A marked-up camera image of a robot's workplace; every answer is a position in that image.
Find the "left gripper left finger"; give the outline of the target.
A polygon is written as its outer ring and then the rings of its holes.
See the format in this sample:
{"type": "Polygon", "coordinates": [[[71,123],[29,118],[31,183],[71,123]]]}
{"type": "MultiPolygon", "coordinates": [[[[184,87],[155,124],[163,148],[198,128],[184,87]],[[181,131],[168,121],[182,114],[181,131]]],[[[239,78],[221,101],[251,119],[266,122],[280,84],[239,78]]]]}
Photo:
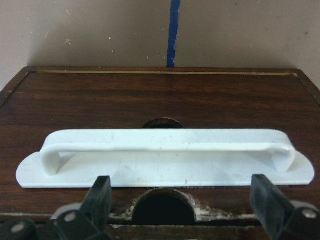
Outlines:
{"type": "Polygon", "coordinates": [[[104,230],[112,210],[112,187],[109,176],[99,176],[84,198],[82,212],[99,230],[104,230]]]}

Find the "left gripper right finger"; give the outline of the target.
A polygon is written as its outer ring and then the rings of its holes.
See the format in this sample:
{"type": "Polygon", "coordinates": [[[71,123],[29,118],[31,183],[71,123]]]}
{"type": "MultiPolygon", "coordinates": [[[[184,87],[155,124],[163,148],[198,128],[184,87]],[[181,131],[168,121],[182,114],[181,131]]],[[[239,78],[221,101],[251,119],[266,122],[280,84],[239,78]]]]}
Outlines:
{"type": "Polygon", "coordinates": [[[279,238],[294,211],[290,200],[263,174],[251,177],[250,206],[272,240],[279,238]]]}

